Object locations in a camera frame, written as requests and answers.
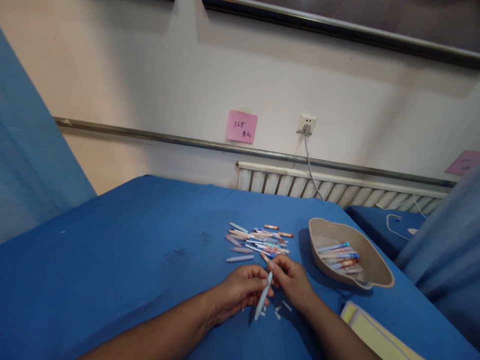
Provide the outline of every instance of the blue bed sheet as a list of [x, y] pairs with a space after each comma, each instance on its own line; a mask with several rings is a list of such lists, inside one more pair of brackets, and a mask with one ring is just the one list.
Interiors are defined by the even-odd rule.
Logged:
[[[385, 259], [393, 288], [360, 291], [324, 276], [309, 245], [308, 222], [320, 217], [358, 226], [336, 204], [136, 178], [0, 246], [2, 359], [72, 359], [222, 281], [229, 222], [263, 224], [294, 234], [290, 255], [316, 293], [339, 314], [347, 300], [426, 359], [480, 359], [480, 354]], [[264, 266], [260, 256], [246, 264]], [[240, 312], [213, 329], [190, 359], [317, 359], [320, 345], [306, 321], [274, 306], [249, 325]]]
[[[413, 235], [408, 232], [408, 229], [418, 230], [426, 220], [420, 213], [383, 210], [378, 207], [350, 206], [345, 209], [345, 212], [392, 261], [397, 258], [407, 245], [407, 239], [412, 238]], [[388, 214], [402, 217], [401, 220], [398, 220], [390, 216], [389, 226], [394, 232], [407, 239], [389, 231], [387, 228]]]

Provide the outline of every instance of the person's left hand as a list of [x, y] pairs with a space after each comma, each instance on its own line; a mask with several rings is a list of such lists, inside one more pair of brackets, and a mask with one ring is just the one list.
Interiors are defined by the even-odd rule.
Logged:
[[[257, 306], [260, 295], [268, 285], [269, 273], [258, 265], [238, 267], [224, 281], [210, 290], [215, 303], [213, 325], [219, 325], [246, 306]], [[272, 288], [268, 296], [274, 296]]]

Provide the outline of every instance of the pink sticky note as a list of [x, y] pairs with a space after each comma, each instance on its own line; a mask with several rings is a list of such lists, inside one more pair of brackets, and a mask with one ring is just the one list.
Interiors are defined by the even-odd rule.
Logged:
[[480, 164], [480, 152], [465, 150], [458, 159], [450, 165], [446, 173], [465, 175], [470, 168], [477, 164]]
[[229, 140], [253, 144], [258, 119], [259, 117], [257, 115], [230, 110], [228, 112], [226, 138]]

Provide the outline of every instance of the white cable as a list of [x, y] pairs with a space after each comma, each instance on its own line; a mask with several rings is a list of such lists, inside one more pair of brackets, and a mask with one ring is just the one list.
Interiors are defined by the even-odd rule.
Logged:
[[401, 206], [402, 206], [403, 204], [405, 204], [406, 202], [407, 202], [407, 200], [402, 201], [402, 202], [399, 203], [397, 206], [391, 207], [391, 208], [388, 208], [388, 209], [381, 207], [380, 204], [378, 204], [378, 203], [376, 203], [375, 206], [376, 206], [377, 208], [382, 209], [382, 210], [395, 210], [395, 209], [398, 209], [399, 207], [401, 207]]
[[315, 190], [316, 190], [318, 196], [320, 197], [320, 200], [324, 201], [324, 197], [322, 196], [320, 191], [315, 186], [314, 176], [312, 175], [312, 167], [310, 166], [310, 154], [309, 154], [309, 147], [307, 146], [307, 135], [305, 135], [305, 134], [303, 134], [303, 139], [305, 140], [306, 160], [308, 162], [308, 171], [310, 172], [311, 182], [313, 183], [313, 186], [315, 187]]
[[415, 205], [416, 205], [416, 208], [418, 209], [418, 212], [425, 218], [425, 219], [428, 219], [424, 213], [422, 212], [422, 209], [420, 209], [420, 206], [419, 204], [417, 203], [417, 199], [415, 198], [415, 194], [412, 194], [413, 195], [413, 202], [415, 202]]
[[408, 237], [405, 237], [405, 236], [403, 236], [403, 235], [400, 235], [398, 232], [395, 232], [395, 231], [393, 231], [393, 230], [390, 228], [390, 225], [389, 225], [389, 217], [391, 217], [391, 216], [393, 216], [394, 218], [399, 218], [400, 220], [402, 220], [402, 217], [401, 217], [401, 216], [394, 215], [394, 214], [388, 214], [388, 215], [386, 216], [386, 228], [387, 228], [388, 230], [390, 230], [392, 233], [394, 233], [395, 235], [398, 235], [399, 237], [404, 238], [404, 239], [406, 239], [406, 240], [410, 240]]

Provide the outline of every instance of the dark stain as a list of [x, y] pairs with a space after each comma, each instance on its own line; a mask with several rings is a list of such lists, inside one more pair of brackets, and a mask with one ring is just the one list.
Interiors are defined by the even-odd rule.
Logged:
[[176, 264], [181, 258], [187, 255], [185, 249], [180, 250], [173, 250], [172, 253], [168, 253], [165, 255], [165, 262], [169, 263], [170, 265]]
[[207, 246], [210, 243], [210, 237], [210, 233], [206, 230], [201, 233], [201, 243], [203, 246]]

